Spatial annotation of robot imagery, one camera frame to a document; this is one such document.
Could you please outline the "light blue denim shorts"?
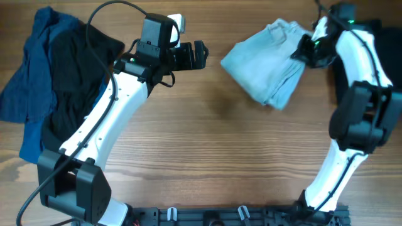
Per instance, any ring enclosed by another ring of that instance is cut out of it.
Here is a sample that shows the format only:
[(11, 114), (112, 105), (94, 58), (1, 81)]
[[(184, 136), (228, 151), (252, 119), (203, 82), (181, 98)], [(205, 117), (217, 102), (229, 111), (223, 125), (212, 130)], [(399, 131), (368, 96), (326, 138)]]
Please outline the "light blue denim shorts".
[(236, 43), (220, 64), (253, 100), (283, 110), (305, 69), (305, 63), (291, 58), (303, 35), (312, 32), (279, 18)]

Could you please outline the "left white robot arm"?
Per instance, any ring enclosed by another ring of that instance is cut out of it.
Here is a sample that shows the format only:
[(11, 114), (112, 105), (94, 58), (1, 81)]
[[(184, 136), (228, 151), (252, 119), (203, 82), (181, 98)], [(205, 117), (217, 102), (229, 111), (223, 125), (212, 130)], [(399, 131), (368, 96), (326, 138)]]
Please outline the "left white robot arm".
[(41, 204), (91, 225), (129, 225), (131, 207), (112, 197), (104, 175), (111, 149), (131, 116), (165, 75), (205, 68), (203, 41), (160, 48), (137, 41), (135, 53), (114, 64), (107, 90), (77, 131), (58, 151), (39, 157)]

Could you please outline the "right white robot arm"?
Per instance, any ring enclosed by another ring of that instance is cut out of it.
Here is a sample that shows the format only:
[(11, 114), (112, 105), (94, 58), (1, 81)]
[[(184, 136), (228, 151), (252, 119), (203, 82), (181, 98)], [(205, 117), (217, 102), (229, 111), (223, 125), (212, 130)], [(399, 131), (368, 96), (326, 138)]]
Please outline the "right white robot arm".
[(401, 93), (382, 68), (374, 35), (352, 18), (320, 18), (313, 35), (302, 36), (292, 57), (313, 67), (340, 58), (347, 80), (330, 120), (329, 152), (295, 212), (297, 220), (316, 221), (335, 212), (355, 170), (387, 142), (401, 114)]

